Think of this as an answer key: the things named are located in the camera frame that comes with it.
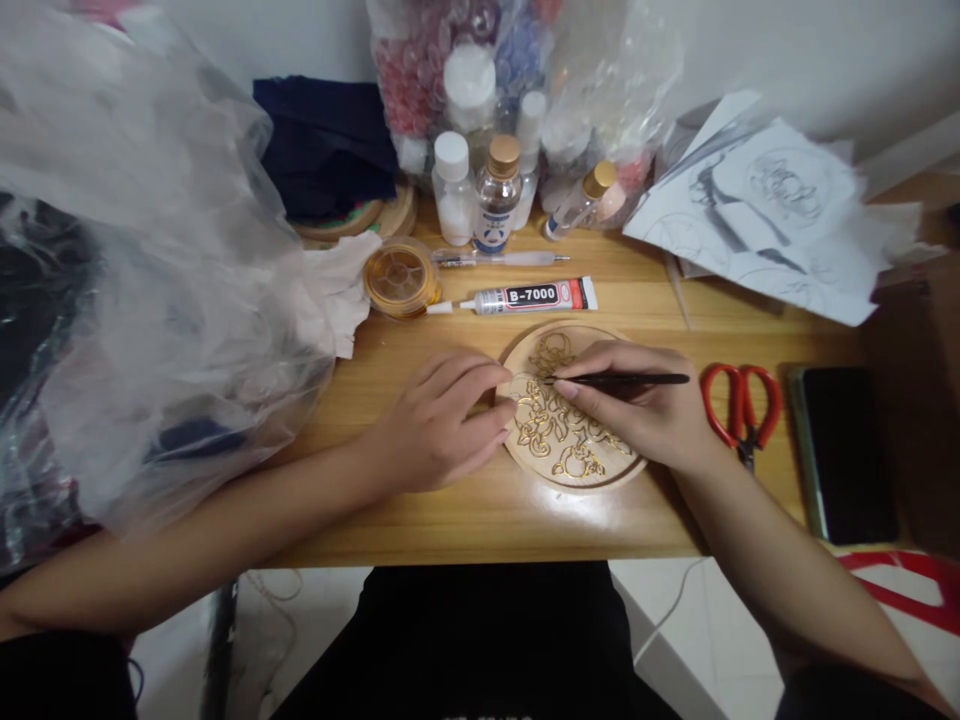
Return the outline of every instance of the white wall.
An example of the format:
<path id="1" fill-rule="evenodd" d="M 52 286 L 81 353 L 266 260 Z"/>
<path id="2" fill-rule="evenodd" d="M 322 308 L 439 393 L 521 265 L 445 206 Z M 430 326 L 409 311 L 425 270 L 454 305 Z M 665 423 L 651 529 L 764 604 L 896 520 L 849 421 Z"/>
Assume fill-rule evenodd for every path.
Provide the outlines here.
<path id="1" fill-rule="evenodd" d="M 156 0 L 238 82 L 372 80 L 362 0 Z M 589 2 L 589 0 L 567 0 Z M 955 0 L 674 0 L 686 71 L 667 107 L 755 87 L 798 129 L 860 158 L 960 110 Z"/>

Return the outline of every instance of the black pants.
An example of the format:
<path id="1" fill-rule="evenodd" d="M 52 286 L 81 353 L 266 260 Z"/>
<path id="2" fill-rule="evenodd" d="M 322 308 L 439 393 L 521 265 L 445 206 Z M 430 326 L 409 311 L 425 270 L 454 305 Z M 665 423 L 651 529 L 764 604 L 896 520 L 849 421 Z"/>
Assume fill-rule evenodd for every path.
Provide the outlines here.
<path id="1" fill-rule="evenodd" d="M 274 717 L 635 717 L 638 693 L 675 717 L 633 673 L 605 562 L 376 568 Z"/>

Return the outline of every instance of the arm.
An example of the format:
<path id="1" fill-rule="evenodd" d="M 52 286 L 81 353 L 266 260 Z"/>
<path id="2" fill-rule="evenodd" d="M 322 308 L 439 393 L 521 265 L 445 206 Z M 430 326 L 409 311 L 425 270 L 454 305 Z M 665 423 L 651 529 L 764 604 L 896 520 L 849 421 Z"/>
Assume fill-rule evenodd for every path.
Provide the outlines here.
<path id="1" fill-rule="evenodd" d="M 360 438 L 231 483 L 148 539 L 101 532 L 34 568 L 0 592 L 0 641 L 48 629 L 140 632 L 338 518 L 476 470 L 506 438 L 516 405 L 467 413 L 510 377 L 483 355 L 432 359 Z"/>
<path id="2" fill-rule="evenodd" d="M 594 345 L 557 376 L 605 371 L 697 375 L 676 353 L 615 342 Z M 556 389 L 673 470 L 717 563 L 775 647 L 855 665 L 955 717 L 869 593 L 710 430 L 696 383 L 652 387 L 630 402 L 569 382 Z"/>

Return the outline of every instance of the floor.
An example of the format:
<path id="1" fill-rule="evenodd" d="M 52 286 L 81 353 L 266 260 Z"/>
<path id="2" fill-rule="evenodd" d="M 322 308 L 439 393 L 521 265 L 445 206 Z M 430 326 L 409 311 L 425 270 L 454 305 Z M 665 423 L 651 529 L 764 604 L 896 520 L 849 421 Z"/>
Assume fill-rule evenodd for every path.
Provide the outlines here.
<path id="1" fill-rule="evenodd" d="M 774 717 L 783 682 L 770 645 L 713 559 L 613 561 L 610 566 L 627 596 L 634 651 L 647 645 L 637 672 L 678 713 L 687 720 Z M 349 620 L 369 571 L 275 570 L 241 579 L 230 720 L 269 717 Z M 899 568 L 857 574 L 924 602 L 940 599 L 930 581 Z M 886 610 L 960 711 L 960 638 Z M 650 640 L 668 612 L 660 636 Z M 190 708 L 198 707 L 194 690 L 203 656 L 197 628 L 208 619 L 209 607 L 199 603 L 138 640 L 133 655 L 146 675 L 140 702 L 144 720 L 196 717 Z M 271 693 L 265 692 L 268 685 Z M 174 712 L 177 703 L 181 710 Z"/>

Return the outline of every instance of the pen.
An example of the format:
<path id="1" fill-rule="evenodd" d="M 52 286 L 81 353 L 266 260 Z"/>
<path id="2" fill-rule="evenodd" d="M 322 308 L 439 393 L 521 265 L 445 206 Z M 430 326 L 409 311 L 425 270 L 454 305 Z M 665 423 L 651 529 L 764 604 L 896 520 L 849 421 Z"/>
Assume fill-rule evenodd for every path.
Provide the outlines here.
<path id="1" fill-rule="evenodd" d="M 565 262 L 570 257 L 552 252 L 500 253 L 487 255 L 476 250 L 444 248 L 433 251 L 433 262 L 440 268 L 476 267 L 477 265 L 515 265 L 518 267 L 546 267 Z"/>
<path id="2" fill-rule="evenodd" d="M 689 375 L 680 373 L 662 373 L 644 375 L 642 373 L 594 373 L 592 375 L 578 375 L 573 378 L 558 378 L 555 375 L 545 377 L 545 385 L 553 385 L 557 380 L 569 380 L 580 385 L 591 387 L 609 387 L 613 385 L 684 385 L 690 382 Z"/>

